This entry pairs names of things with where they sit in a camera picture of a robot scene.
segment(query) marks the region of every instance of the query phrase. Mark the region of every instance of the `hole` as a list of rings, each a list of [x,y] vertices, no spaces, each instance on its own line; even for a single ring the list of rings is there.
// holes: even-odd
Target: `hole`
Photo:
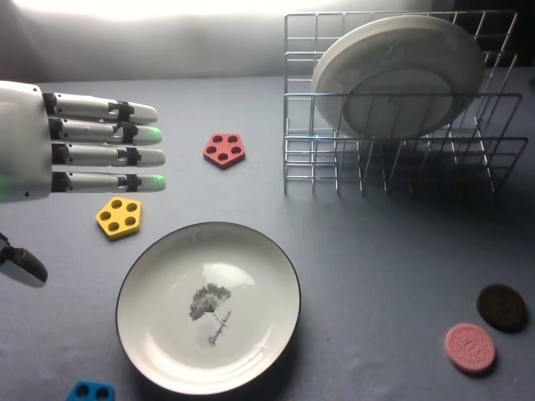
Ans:
[[[76,388],[76,397],[84,399],[89,395],[89,387],[87,387],[85,384],[80,384]]]
[[[94,396],[97,398],[97,401],[104,401],[105,399],[108,399],[110,392],[107,388],[101,387],[97,390]]]

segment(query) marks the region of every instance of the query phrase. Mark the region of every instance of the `gray wall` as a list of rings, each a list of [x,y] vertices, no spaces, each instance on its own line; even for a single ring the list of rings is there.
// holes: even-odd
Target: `gray wall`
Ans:
[[[281,12],[225,15],[207,10],[187,16],[175,10],[156,18],[121,21],[107,8],[100,15],[87,16],[55,10],[54,0],[41,2],[47,4],[44,10],[24,7],[27,1],[32,0],[0,0],[0,79],[55,82],[279,75],[286,13],[448,10],[453,4],[452,0],[325,0],[327,6],[310,2],[293,8],[288,0],[290,6]]]

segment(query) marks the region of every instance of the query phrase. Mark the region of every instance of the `white plate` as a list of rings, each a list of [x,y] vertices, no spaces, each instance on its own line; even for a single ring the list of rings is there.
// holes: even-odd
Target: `white plate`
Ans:
[[[120,289],[120,343],[149,380],[213,394],[264,372],[286,347],[301,295],[292,263],[269,238],[231,223],[163,237]]]
[[[331,46],[313,73],[316,94],[474,94],[485,63],[476,41],[446,20],[404,15],[368,23]],[[317,97],[333,127],[341,97]],[[343,133],[367,138],[415,138],[451,122],[473,96],[374,98],[349,96],[340,119]]]

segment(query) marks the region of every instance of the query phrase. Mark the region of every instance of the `gray tablecloth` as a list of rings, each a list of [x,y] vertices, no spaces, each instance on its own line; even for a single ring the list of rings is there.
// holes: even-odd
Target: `gray tablecloth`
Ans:
[[[534,69],[509,85],[524,100],[510,135],[531,136]],[[151,104],[160,113],[158,169],[167,189],[142,202],[140,232],[109,243],[94,215],[109,194],[52,195],[0,206],[0,231],[48,267],[44,288],[0,277],[0,399],[57,401],[80,379],[125,400],[181,400],[131,367],[115,333],[115,301],[136,257],[179,227],[232,221],[259,230],[292,259],[303,304],[288,351],[236,392],[246,400],[508,400],[535,394],[530,326],[507,335],[476,310],[478,292],[503,282],[535,307],[535,148],[529,146],[503,208],[396,200],[345,187],[293,184],[283,194],[281,78],[43,84],[43,89]],[[202,158],[214,133],[242,135],[247,159],[219,171]],[[448,362],[447,330],[480,324],[497,347],[485,378]]]

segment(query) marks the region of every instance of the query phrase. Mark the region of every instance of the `dish rack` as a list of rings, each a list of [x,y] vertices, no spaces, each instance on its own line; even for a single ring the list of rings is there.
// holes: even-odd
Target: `dish rack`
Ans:
[[[395,15],[444,18],[464,28],[478,42],[487,66],[478,94],[312,94],[313,70],[327,49],[351,30]],[[362,193],[382,186],[386,194],[405,190],[466,194],[472,190],[496,198],[522,155],[527,138],[506,136],[521,101],[503,90],[517,62],[507,43],[517,21],[514,11],[300,13],[284,22],[283,173],[288,182],[357,184]],[[418,139],[382,139],[364,133],[348,137],[329,126],[316,99],[339,99],[340,116],[349,96],[365,97],[369,111],[379,98],[401,104],[405,97],[473,98],[453,121]]]

